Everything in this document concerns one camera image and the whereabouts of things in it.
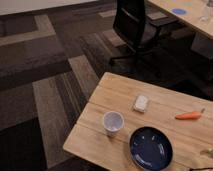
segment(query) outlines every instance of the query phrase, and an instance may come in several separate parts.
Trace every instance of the black office chair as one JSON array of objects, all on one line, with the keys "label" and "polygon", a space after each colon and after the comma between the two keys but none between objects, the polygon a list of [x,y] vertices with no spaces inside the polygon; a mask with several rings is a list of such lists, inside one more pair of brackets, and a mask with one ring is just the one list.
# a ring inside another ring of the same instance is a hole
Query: black office chair
[{"label": "black office chair", "polygon": [[133,54],[113,57],[109,64],[113,66],[117,59],[132,58],[134,60],[133,69],[140,56],[153,54],[152,48],[157,45],[161,28],[175,21],[167,19],[166,22],[150,21],[147,23],[144,0],[117,0],[113,28],[119,37],[126,42]]}]

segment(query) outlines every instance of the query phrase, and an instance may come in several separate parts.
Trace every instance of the orange carrot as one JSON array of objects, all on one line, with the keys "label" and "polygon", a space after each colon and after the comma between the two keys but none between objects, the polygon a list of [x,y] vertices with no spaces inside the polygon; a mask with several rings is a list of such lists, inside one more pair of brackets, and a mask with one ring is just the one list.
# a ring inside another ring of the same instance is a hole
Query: orange carrot
[{"label": "orange carrot", "polygon": [[202,113],[200,112],[188,112],[188,113],[183,113],[180,115],[176,115],[175,119],[180,119],[180,120],[185,120],[185,119],[199,119],[202,116]]}]

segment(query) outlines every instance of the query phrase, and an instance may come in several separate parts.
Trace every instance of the white paper cup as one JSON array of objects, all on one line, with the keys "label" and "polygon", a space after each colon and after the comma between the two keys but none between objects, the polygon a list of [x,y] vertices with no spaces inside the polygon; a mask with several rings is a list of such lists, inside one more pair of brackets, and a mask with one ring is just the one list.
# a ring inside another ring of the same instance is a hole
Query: white paper cup
[{"label": "white paper cup", "polygon": [[103,126],[109,137],[114,137],[116,133],[123,128],[124,119],[121,113],[110,111],[103,116]]}]

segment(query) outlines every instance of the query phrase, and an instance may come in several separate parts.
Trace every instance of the striped carpet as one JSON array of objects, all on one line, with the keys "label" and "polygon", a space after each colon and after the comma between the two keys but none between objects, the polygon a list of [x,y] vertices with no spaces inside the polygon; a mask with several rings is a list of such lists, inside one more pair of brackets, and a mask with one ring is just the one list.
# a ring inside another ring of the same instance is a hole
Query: striped carpet
[{"label": "striped carpet", "polygon": [[171,56],[159,50],[147,59],[161,78],[142,62],[134,75],[129,60],[109,67],[110,57],[127,53],[114,15],[114,1],[102,0],[0,18],[0,170],[103,170],[62,145],[106,71],[212,99],[212,83],[194,74],[206,61],[190,52],[192,35],[163,41]]}]

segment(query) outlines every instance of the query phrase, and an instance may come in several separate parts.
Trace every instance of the navy blue plate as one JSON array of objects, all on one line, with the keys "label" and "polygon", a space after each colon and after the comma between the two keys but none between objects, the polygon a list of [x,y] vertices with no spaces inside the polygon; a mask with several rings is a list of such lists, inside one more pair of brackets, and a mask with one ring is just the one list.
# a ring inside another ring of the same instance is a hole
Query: navy blue plate
[{"label": "navy blue plate", "polygon": [[152,127],[139,128],[132,134],[130,152],[136,164],[152,171],[166,168],[173,155],[168,138]]},{"label": "navy blue plate", "polygon": [[174,9],[172,9],[172,12],[177,14],[177,15],[185,15],[186,14],[186,10],[180,9],[180,8],[174,8]]}]

